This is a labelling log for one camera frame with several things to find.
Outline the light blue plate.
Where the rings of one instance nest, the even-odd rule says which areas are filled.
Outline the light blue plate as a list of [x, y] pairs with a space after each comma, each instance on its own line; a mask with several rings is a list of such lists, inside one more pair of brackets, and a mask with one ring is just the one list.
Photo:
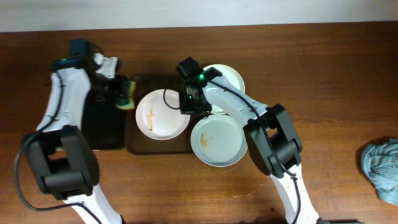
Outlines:
[[214, 167], [237, 163], [248, 149], [242, 127], [225, 114], [214, 114], [197, 122], [190, 144], [199, 160]]

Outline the cream white plate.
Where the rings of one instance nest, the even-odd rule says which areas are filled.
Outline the cream white plate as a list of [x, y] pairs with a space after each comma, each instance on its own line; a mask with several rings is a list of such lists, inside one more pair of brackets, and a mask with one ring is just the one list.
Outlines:
[[[229, 85], [227, 86], [234, 86], [237, 90], [242, 93], [246, 92], [246, 87], [243, 81], [242, 76], [232, 67], [223, 64], [212, 64], [208, 65], [203, 68], [204, 71], [208, 70], [209, 68], [215, 68], [222, 73], [222, 75], [228, 80]], [[217, 102], [220, 102], [220, 96], [223, 96], [224, 90], [217, 86], [213, 86], [211, 89], [206, 89], [204, 91], [205, 98], [207, 102], [211, 103], [212, 110], [210, 111], [211, 114], [226, 114], [226, 112], [218, 106], [218, 104], [213, 104], [215, 98], [217, 98]]]

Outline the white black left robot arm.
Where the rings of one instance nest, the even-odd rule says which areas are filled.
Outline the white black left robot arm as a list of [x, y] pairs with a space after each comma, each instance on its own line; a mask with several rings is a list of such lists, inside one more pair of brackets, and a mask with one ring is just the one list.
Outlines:
[[99, 185], [98, 160], [81, 132], [86, 97], [95, 84], [106, 93], [119, 59], [100, 53], [54, 61], [47, 109], [37, 129], [24, 136], [16, 157], [25, 155], [39, 189], [73, 208], [85, 223], [124, 223]]

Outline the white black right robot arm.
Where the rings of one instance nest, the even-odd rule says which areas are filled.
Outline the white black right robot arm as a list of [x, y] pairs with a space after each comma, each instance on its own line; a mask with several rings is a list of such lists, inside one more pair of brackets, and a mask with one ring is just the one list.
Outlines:
[[223, 109], [242, 125], [251, 160], [272, 179], [287, 223], [320, 223], [303, 181], [303, 146], [288, 111], [280, 104], [267, 106], [252, 99], [213, 67], [178, 65], [176, 70], [184, 81], [180, 111], [210, 111], [213, 105]]

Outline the yellow green sponge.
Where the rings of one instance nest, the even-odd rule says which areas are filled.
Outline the yellow green sponge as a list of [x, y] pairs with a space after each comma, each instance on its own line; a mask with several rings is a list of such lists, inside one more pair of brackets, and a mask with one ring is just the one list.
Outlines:
[[125, 81], [121, 84], [121, 91], [115, 106], [120, 110], [133, 110], [135, 108], [134, 93], [136, 82]]

